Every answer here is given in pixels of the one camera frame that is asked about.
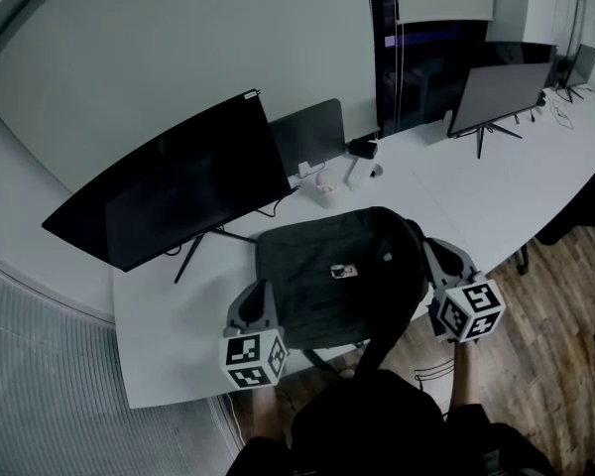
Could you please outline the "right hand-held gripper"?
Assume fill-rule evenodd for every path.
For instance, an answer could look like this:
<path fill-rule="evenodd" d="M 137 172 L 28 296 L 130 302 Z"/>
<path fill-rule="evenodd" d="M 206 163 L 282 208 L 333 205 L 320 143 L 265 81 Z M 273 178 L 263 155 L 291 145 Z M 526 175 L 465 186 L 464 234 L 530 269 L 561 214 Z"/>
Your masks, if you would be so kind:
<path fill-rule="evenodd" d="M 492 333 L 506 304 L 497 283 L 478 270 L 462 249 L 440 239 L 422 242 L 428 280 L 433 287 L 431 318 L 458 342 Z"/>

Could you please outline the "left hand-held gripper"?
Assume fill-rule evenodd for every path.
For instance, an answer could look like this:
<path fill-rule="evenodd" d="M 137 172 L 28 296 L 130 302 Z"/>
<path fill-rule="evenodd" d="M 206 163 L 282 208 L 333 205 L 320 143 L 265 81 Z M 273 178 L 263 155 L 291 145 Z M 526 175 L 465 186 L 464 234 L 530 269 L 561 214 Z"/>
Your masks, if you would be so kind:
<path fill-rule="evenodd" d="M 231 303 L 219 353 L 221 370 L 235 389 L 278 384 L 288 349 L 269 281 L 253 283 Z"/>

